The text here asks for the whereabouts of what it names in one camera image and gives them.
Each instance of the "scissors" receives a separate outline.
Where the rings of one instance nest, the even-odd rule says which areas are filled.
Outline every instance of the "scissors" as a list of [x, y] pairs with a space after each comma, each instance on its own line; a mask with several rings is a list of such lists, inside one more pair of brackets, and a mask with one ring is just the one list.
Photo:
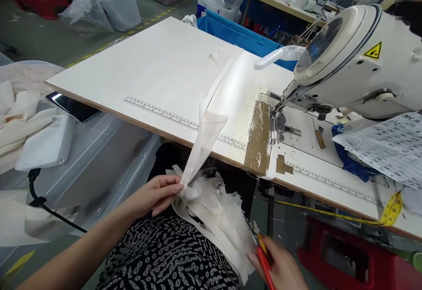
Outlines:
[[271, 276], [269, 275], [269, 272], [271, 270], [271, 264], [274, 262], [274, 260], [271, 257], [271, 254], [269, 253], [268, 249], [265, 247], [264, 242], [262, 241], [261, 235], [255, 233], [255, 231], [252, 229], [251, 225], [249, 224], [249, 221], [246, 218], [245, 220], [247, 222], [249, 230], [251, 231], [252, 239], [254, 240], [254, 243], [256, 245], [256, 254], [258, 256], [259, 263], [261, 264], [262, 270], [264, 271], [264, 276], [265, 276], [265, 279], [267, 280], [269, 290], [275, 290], [273, 280], [271, 279]]

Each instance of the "concrete floor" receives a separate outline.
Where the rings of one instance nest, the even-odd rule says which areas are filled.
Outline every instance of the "concrete floor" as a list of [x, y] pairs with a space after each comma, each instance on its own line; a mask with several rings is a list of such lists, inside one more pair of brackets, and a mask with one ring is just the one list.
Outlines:
[[[153, 0], [136, 1], [143, 22], [149, 21], [169, 9], [169, 7]], [[182, 19], [185, 15], [194, 14], [196, 12], [196, 4], [196, 0], [189, 0], [182, 6], [150, 23], [148, 26], [168, 16]], [[0, 0], [0, 16], [0, 42], [5, 42], [19, 50], [20, 55], [15, 61], [43, 60], [59, 66], [66, 66], [116, 40], [122, 35], [119, 32], [77, 32], [67, 28], [59, 20], [50, 21], [33, 13], [21, 11], [13, 0]], [[296, 194], [293, 198], [289, 199], [289, 202], [301, 203], [301, 196]], [[252, 204], [251, 219], [257, 221], [261, 231], [265, 234], [269, 224], [268, 203], [255, 199]], [[306, 231], [304, 213], [295, 208], [276, 205], [274, 206], [273, 214], [270, 215], [270, 221], [273, 224], [273, 238], [287, 248], [297, 260], [297, 249], [302, 245]], [[71, 245], [76, 239], [77, 237], [75, 236], [66, 235], [54, 242], [40, 246], [28, 263], [13, 278], [9, 287], [14, 289], [40, 266]], [[421, 246], [420, 244], [414, 244], [404, 239], [398, 240], [399, 244], [407, 245], [402, 248], [408, 248], [408, 250], [415, 250]], [[27, 253], [29, 251], [28, 249], [22, 248], [20, 255]], [[10, 258], [2, 268], [10, 267], [14, 261], [16, 259]], [[312, 273], [301, 265], [300, 267], [311, 290], [325, 289]], [[95, 289], [101, 271], [102, 267], [92, 276], [84, 289]], [[250, 276], [250, 281], [246, 289], [264, 289], [264, 282], [256, 272]]]
[[[136, 1], [143, 22], [172, 6], [154, 0]], [[195, 14], [196, 5], [196, 0], [189, 0], [148, 26], [169, 16], [182, 19], [185, 15]], [[14, 46], [20, 52], [14, 61], [43, 60], [66, 66], [123, 35], [120, 32], [78, 32], [66, 27], [58, 19], [46, 20], [34, 13], [22, 11], [13, 0], [0, 0], [0, 15], [0, 42]]]

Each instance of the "ruler scale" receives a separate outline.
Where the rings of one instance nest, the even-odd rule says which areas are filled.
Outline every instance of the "ruler scale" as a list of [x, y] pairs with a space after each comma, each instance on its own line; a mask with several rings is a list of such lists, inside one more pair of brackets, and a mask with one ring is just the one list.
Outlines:
[[370, 195], [367, 195], [367, 194], [362, 193], [358, 190], [350, 188], [350, 187], [348, 187], [344, 184], [341, 184], [337, 181], [331, 180], [331, 179], [324, 177], [324, 176], [322, 176], [322, 175], [320, 175], [320, 174], [318, 174], [314, 171], [303, 168], [302, 166], [292, 164], [292, 163], [289, 163], [289, 162], [285, 162], [285, 164], [291, 166], [293, 168], [293, 171], [296, 174], [301, 174], [301, 175], [306, 176], [308, 178], [320, 181], [324, 184], [328, 184], [329, 186], [332, 186], [332, 187], [335, 187], [336, 189], [339, 189], [339, 190], [342, 190], [344, 192], [353, 194], [354, 196], [357, 196], [358, 198], [364, 199], [364, 200], [369, 201], [371, 203], [374, 203], [376, 205], [379, 205], [379, 206], [385, 206], [386, 205], [386, 203], [384, 203], [383, 201], [381, 201], [379, 199], [371, 197]]
[[[188, 120], [188, 119], [184, 118], [183, 116], [176, 115], [176, 114], [174, 114], [170, 111], [164, 110], [160, 107], [157, 107], [157, 106], [155, 106], [151, 103], [145, 102], [141, 99], [137, 99], [137, 98], [135, 98], [131, 95], [129, 95], [127, 98], [125, 98], [123, 100], [123, 102], [131, 104], [131, 105], [133, 105], [133, 106], [135, 106], [135, 107], [137, 107], [141, 110], [145, 110], [145, 111], [152, 113], [156, 116], [162, 117], [162, 118], [164, 118], [168, 121], [171, 121], [175, 124], [179, 124], [183, 127], [189, 128], [189, 129], [191, 129], [195, 132], [199, 131], [200, 125], [198, 123], [191, 121], [191, 120]], [[235, 139], [233, 137], [230, 137], [230, 136], [227, 136], [227, 135], [224, 135], [224, 134], [220, 134], [218, 136], [217, 140], [219, 142], [225, 143], [226, 145], [229, 145], [233, 148], [236, 148], [238, 150], [246, 152], [246, 146], [247, 145], [243, 142], [238, 141], [237, 139]]]

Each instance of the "yellow measuring tape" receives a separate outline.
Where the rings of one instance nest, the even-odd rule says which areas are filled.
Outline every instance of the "yellow measuring tape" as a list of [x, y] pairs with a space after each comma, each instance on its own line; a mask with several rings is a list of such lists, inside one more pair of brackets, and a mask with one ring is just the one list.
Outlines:
[[314, 209], [314, 208], [311, 208], [311, 207], [308, 207], [308, 206], [302, 206], [300, 204], [293, 204], [293, 203], [278, 201], [278, 200], [274, 200], [274, 202], [279, 203], [279, 204], [283, 204], [283, 205], [294, 206], [294, 207], [297, 207], [297, 208], [300, 208], [300, 209], [307, 209], [307, 210], [310, 210], [310, 211], [329, 215], [329, 216], [332, 216], [332, 217], [341, 218], [341, 219], [344, 219], [344, 220], [349, 220], [349, 221], [358, 222], [358, 223], [364, 223], [364, 224], [373, 225], [373, 226], [393, 226], [394, 223], [396, 222], [397, 218], [400, 215], [401, 209], [403, 208], [403, 200], [401, 199], [401, 192], [400, 191], [396, 192], [395, 194], [393, 194], [390, 197], [390, 200], [388, 201], [386, 207], [384, 208], [384, 211], [382, 212], [382, 215], [379, 218], [379, 220], [363, 220], [363, 219], [359, 219], [359, 218], [355, 218], [355, 217], [349, 217], [349, 216], [346, 216], [346, 215], [341, 215], [341, 214], [337, 214], [337, 213], [332, 213], [332, 212]]

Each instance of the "warning sticker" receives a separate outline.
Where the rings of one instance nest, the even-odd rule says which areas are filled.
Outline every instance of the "warning sticker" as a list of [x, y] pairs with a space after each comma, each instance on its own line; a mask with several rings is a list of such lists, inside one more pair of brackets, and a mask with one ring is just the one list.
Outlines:
[[380, 41], [374, 47], [369, 49], [368, 52], [366, 54], [364, 54], [364, 56], [378, 60], [379, 55], [381, 54], [381, 44], [382, 44], [382, 42]]

